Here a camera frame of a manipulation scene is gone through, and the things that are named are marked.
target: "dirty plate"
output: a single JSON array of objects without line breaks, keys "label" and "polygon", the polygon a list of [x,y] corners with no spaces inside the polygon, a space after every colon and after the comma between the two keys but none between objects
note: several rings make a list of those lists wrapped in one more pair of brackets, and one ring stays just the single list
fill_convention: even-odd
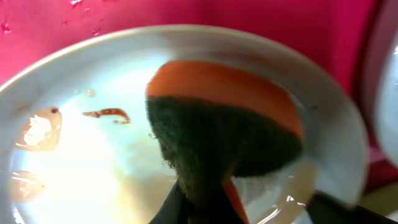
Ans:
[{"label": "dirty plate", "polygon": [[207,26],[116,32],[63,49],[0,87],[1,223],[148,223],[175,181],[146,118],[145,89],[168,60],[203,59],[292,95],[307,153],[265,178],[234,179],[252,223],[311,223],[315,189],[358,202],[366,136],[353,104],[300,54]]}]

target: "red surface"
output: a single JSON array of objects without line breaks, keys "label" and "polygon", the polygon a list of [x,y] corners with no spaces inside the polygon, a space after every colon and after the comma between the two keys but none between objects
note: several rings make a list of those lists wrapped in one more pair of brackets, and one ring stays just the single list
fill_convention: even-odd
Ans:
[{"label": "red surface", "polygon": [[80,0],[72,6],[70,0],[0,0],[0,83],[96,34],[157,24],[207,24],[282,42],[329,71],[352,96],[356,61],[376,2]]}]

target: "red table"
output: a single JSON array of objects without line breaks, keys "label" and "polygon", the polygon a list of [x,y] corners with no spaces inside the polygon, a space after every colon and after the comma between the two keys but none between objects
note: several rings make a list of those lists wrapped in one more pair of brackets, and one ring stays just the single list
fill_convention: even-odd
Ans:
[{"label": "red table", "polygon": [[[0,0],[0,83],[40,58],[96,35],[137,26],[206,24],[282,42],[329,71],[354,96],[357,62],[378,4],[377,0]],[[371,154],[372,162],[386,163],[377,149]],[[389,175],[371,169],[372,180],[395,178],[397,172],[389,169]]]}]

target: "sponge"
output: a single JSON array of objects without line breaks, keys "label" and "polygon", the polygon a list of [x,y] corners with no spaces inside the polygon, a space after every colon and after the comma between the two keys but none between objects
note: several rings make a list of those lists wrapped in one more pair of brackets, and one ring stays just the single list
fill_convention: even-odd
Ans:
[{"label": "sponge", "polygon": [[303,127],[289,95],[243,70],[171,61],[160,67],[146,95],[163,158],[198,210],[232,175],[265,175],[303,151]]}]

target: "white plate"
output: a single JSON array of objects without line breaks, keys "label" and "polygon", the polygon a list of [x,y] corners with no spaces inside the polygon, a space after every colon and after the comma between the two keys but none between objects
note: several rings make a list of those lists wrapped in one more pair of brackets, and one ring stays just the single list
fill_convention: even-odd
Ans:
[{"label": "white plate", "polygon": [[[256,35],[207,26],[158,26],[73,45],[0,87],[0,149],[11,150],[0,157],[2,223],[148,222],[175,174],[163,164],[157,141],[148,136],[144,93],[159,66],[176,58],[225,63],[283,86],[305,120],[305,159],[318,166],[316,189],[347,205],[358,202],[368,160],[364,126],[356,108],[322,69]],[[86,90],[94,90],[96,96],[86,96]],[[18,149],[15,141],[21,126],[32,113],[51,106],[62,114],[58,147],[53,152]],[[104,108],[123,109],[131,124],[81,115]],[[271,176],[277,180],[274,185],[261,180],[270,196],[257,195],[258,206],[245,203],[250,220],[264,218],[264,212],[275,220],[272,216],[280,209],[272,205],[295,168]],[[17,203],[9,196],[10,174],[17,170],[34,172],[45,183],[44,191],[29,203]],[[305,203],[289,196],[288,202]],[[310,221],[303,214],[294,223]]]}]

